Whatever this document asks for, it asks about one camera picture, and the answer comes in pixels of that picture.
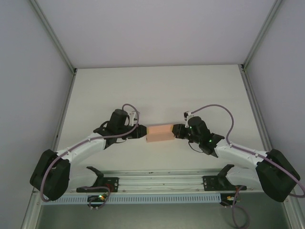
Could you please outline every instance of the purple cable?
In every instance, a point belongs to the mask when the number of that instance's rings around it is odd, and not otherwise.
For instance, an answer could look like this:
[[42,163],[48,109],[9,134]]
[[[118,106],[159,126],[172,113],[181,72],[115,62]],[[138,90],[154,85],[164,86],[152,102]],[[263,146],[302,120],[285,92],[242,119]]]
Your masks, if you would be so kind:
[[[280,169],[282,172],[284,172],[286,175],[288,175],[295,183],[297,183],[297,184],[300,186],[300,188],[302,189],[302,191],[303,191],[303,195],[295,195],[295,194],[289,194],[289,195],[292,196],[292,197],[296,197],[296,198],[305,198],[305,187],[301,184],[301,182],[300,182],[298,179],[296,179],[296,178],[295,178],[291,173],[289,173],[286,169],[284,169],[283,167],[281,167],[280,165],[278,165],[277,163],[273,162],[272,160],[270,160],[269,158],[267,158],[267,157],[265,157],[265,156],[263,156],[263,155],[256,154],[255,152],[252,152],[252,151],[247,150],[247,149],[240,148],[240,147],[238,147],[238,146],[234,146],[234,145],[229,141],[229,135],[230,135],[230,133],[232,132],[233,127],[234,127],[234,118],[233,118],[232,113],[231,113],[226,107],[224,107],[224,106],[222,106],[222,105],[219,105],[219,104],[210,104],[210,105],[207,105],[207,106],[203,106],[203,107],[201,107],[201,108],[199,108],[199,109],[197,109],[197,110],[195,110],[195,111],[193,111],[193,112],[191,112],[191,113],[194,114],[194,113],[196,113],[196,112],[198,112],[198,111],[201,111],[201,110],[203,110],[203,109],[205,109],[205,108],[207,108],[207,107],[211,107],[211,106],[217,106],[217,107],[220,107],[220,108],[226,110],[226,112],[227,112],[227,113],[230,115],[230,117],[231,117],[232,124],[231,124],[231,127],[230,127],[230,129],[229,129],[229,131],[228,131],[226,137],[225,137],[227,143],[228,143],[231,147],[233,147],[233,148],[235,148],[235,149],[238,149],[238,150],[241,150],[241,151],[243,151],[243,152],[245,152],[245,153],[249,153],[249,154],[251,154],[251,155],[258,156],[258,157],[260,157],[260,158],[266,160],[267,162],[269,162],[271,165],[273,165],[273,166],[277,167],[278,169]],[[236,192],[236,194],[235,194],[235,196],[234,196],[233,205],[232,205],[232,217],[233,217],[233,222],[234,222],[235,226],[236,226],[238,229],[246,229],[246,228],[248,228],[249,225],[250,225],[250,216],[248,215],[247,211],[246,211],[243,207],[241,207],[241,206],[235,206],[236,198],[238,197],[239,191],[240,191],[242,188],[243,188],[243,186],[241,186],[241,187],[237,190],[237,192]],[[245,213],[246,213],[246,215],[247,215],[248,218],[249,218],[248,223],[247,223],[244,227],[239,227],[239,226],[237,225],[237,223],[236,223],[235,214],[234,214],[234,209],[235,209],[235,208],[240,208],[240,209],[244,210]]]
[[[105,204],[106,204],[106,202],[108,201],[108,199],[109,199],[109,196],[110,196],[110,189],[108,188],[108,187],[103,187],[103,186],[101,186],[101,187],[81,187],[81,188],[83,188],[83,189],[106,189],[107,191],[108,191],[108,195],[107,195],[107,197],[106,197],[106,199],[105,199],[105,201],[100,205],[100,206],[98,206],[98,208],[97,208],[97,210],[98,209],[100,209],[100,208],[102,208]],[[89,207],[91,208],[91,203],[92,203],[92,201],[94,201],[95,199],[98,199],[98,198],[91,198],[90,199],[90,201],[89,201]]]
[[[93,138],[90,139],[90,141],[96,140],[96,139],[106,139],[106,138],[114,138],[114,137],[116,137],[116,138],[118,138],[118,137],[123,137],[123,136],[126,136],[126,135],[130,134],[132,131],[134,131],[134,130],[137,128],[138,124],[139,124],[140,113],[139,113],[139,111],[138,111],[133,105],[131,105],[131,104],[124,104],[124,105],[122,106],[122,110],[124,110],[124,107],[125,107],[125,106],[130,106],[131,108],[134,109],[134,111],[135,111],[136,114],[137,114],[137,123],[134,125],[134,127],[133,127],[130,131],[128,131],[128,132],[126,132],[126,133],[124,133],[124,134],[121,134],[121,135],[109,135],[109,136],[93,137]],[[74,149],[76,149],[76,148],[82,146],[83,144],[85,144],[85,143],[87,143],[87,142],[89,142],[89,139],[86,139],[86,140],[84,140],[84,141],[78,143],[77,145],[71,147],[71,148],[68,149],[66,152],[62,153],[62,154],[59,155],[57,158],[55,158],[54,161],[51,162],[51,164],[50,164],[49,167],[47,168],[46,172],[44,173],[44,176],[43,176],[42,182],[41,182],[41,186],[40,186],[40,197],[41,197],[41,199],[42,199],[43,202],[49,202],[49,201],[50,201],[49,199],[46,199],[46,198],[43,196],[43,189],[44,189],[44,184],[45,184],[45,182],[46,182],[47,176],[48,176],[50,170],[52,169],[52,167],[53,167],[53,166],[55,165],[55,163],[56,163],[59,159],[61,159],[63,156],[67,155],[69,152],[73,151]]]

